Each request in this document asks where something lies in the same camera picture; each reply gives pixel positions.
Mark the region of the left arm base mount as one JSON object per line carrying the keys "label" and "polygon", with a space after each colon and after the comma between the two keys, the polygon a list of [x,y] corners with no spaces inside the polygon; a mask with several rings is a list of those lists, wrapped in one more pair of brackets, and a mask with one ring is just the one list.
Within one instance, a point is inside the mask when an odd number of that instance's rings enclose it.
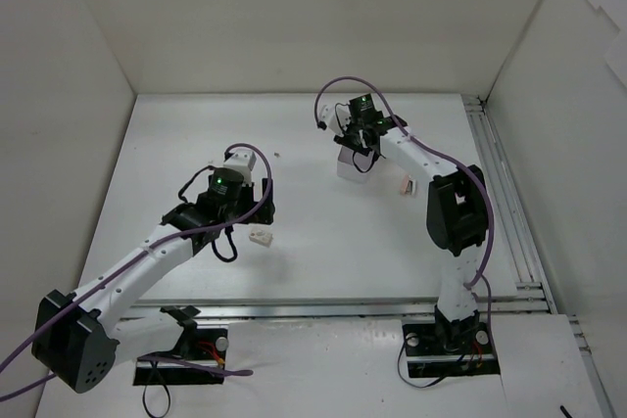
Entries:
{"label": "left arm base mount", "polygon": [[[162,307],[160,313],[172,317],[183,327],[182,336],[173,349],[152,352],[152,355],[192,362],[201,366],[224,368],[229,346],[225,326],[201,323],[196,316],[200,310],[193,306],[184,308]],[[136,363],[133,383],[139,386],[200,386],[221,385],[221,375],[185,366],[140,360]]]}

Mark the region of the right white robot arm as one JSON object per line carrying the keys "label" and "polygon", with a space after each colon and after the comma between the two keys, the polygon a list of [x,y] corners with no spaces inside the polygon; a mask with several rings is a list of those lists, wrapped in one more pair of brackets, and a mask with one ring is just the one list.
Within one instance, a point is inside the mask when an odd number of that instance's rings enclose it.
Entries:
{"label": "right white robot arm", "polygon": [[463,171],[419,147],[405,120],[385,116],[369,94],[347,104],[324,106],[319,123],[334,133],[334,141],[348,157],[362,156],[371,163],[386,159],[426,190],[427,234],[444,252],[433,338],[445,351],[472,342],[479,312],[469,284],[489,230],[485,190],[477,187],[484,181],[481,169],[472,165]]}

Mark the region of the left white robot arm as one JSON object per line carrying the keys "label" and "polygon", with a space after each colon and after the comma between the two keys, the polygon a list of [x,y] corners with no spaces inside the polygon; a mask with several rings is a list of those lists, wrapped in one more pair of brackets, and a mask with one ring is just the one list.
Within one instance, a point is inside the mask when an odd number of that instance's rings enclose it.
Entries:
{"label": "left white robot arm", "polygon": [[192,259],[235,224],[273,222],[272,179],[263,195],[234,169],[219,167],[193,203],[167,213],[152,234],[109,271],[39,304],[31,353],[78,394],[95,388],[112,368],[160,353],[181,359],[196,346],[198,309],[163,307],[156,314],[124,320],[126,312],[157,282]]}

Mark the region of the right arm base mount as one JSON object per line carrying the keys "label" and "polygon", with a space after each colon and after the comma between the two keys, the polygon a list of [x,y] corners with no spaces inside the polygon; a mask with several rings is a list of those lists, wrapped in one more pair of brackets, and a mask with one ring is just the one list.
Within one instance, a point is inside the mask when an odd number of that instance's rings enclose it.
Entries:
{"label": "right arm base mount", "polygon": [[483,320],[451,345],[437,333],[435,321],[403,322],[396,370],[402,382],[418,390],[438,387],[449,379],[501,374],[491,330]]}

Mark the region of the white eraser with red logo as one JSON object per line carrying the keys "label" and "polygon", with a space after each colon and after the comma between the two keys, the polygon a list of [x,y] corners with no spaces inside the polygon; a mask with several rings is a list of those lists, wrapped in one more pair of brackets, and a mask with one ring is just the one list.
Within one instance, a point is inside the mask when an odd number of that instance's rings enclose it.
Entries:
{"label": "white eraser with red logo", "polygon": [[253,227],[249,232],[249,241],[269,248],[273,241],[273,234],[267,228]]}

